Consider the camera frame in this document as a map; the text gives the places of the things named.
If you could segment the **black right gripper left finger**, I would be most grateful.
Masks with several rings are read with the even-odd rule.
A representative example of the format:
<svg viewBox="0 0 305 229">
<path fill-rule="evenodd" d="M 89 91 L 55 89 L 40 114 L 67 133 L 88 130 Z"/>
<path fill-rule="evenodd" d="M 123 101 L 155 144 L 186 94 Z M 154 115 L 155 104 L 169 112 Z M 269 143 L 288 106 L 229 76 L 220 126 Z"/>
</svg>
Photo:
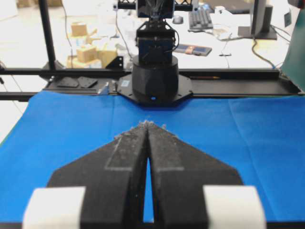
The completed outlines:
<svg viewBox="0 0 305 229">
<path fill-rule="evenodd" d="M 58 169 L 33 191 L 25 229 L 133 229 L 140 218 L 147 128 L 139 125 Z"/>
</svg>

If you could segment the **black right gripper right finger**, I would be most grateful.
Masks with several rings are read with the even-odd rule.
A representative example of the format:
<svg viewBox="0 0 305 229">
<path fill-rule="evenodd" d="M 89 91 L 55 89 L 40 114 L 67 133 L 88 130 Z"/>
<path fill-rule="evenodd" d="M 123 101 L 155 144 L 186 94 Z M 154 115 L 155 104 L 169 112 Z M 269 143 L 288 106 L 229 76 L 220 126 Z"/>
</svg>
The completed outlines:
<svg viewBox="0 0 305 229">
<path fill-rule="evenodd" d="M 155 220 L 163 228 L 266 228 L 256 188 L 234 167 L 154 124 L 147 134 Z"/>
</svg>

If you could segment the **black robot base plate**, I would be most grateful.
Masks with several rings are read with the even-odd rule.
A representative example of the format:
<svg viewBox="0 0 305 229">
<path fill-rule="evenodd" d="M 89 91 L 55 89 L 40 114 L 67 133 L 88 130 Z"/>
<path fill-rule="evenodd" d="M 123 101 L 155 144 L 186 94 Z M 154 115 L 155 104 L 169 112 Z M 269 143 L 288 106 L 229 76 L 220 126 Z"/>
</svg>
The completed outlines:
<svg viewBox="0 0 305 229">
<path fill-rule="evenodd" d="M 132 75 L 121 77 L 118 82 L 117 93 L 145 106 L 169 106 L 177 104 L 193 95 L 192 83 L 188 77 L 179 75 L 178 91 L 173 96 L 161 98 L 153 95 L 142 95 L 132 88 Z"/>
</svg>

